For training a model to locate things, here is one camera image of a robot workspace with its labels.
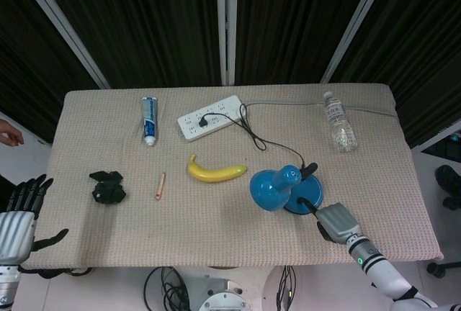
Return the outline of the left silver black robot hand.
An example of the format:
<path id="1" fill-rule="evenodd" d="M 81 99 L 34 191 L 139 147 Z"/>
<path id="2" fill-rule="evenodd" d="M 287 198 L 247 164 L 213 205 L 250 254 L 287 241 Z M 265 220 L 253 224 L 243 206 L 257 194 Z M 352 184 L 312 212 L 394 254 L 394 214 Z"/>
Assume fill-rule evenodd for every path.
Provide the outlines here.
<path id="1" fill-rule="evenodd" d="M 52 184 L 53 179 L 43 174 L 13 188 L 6 209 L 1 211 L 2 266 L 19 266 L 32 252 L 55 245 L 67 236 L 65 228 L 51 238 L 35 239 L 37 220 Z"/>

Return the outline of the bystander bare hand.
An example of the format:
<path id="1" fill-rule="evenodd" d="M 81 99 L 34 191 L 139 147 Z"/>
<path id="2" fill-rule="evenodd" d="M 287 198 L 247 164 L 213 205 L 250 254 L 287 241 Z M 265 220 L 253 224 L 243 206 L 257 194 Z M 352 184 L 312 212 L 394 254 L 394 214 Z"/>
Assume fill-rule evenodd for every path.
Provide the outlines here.
<path id="1" fill-rule="evenodd" d="M 10 147 L 24 144 L 22 133 L 6 120 L 0 120 L 0 141 L 2 144 Z"/>

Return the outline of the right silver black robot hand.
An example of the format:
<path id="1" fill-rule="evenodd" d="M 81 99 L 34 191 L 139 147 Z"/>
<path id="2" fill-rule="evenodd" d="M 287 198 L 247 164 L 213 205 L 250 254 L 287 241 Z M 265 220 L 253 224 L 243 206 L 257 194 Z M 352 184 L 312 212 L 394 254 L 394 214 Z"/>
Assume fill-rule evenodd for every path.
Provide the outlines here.
<path id="1" fill-rule="evenodd" d="M 362 235 L 359 223 L 342 203 L 316 208 L 302 197 L 297 198 L 297 203 L 305 205 L 317 219 L 317 227 L 324 240 L 346 245 L 354 235 Z"/>

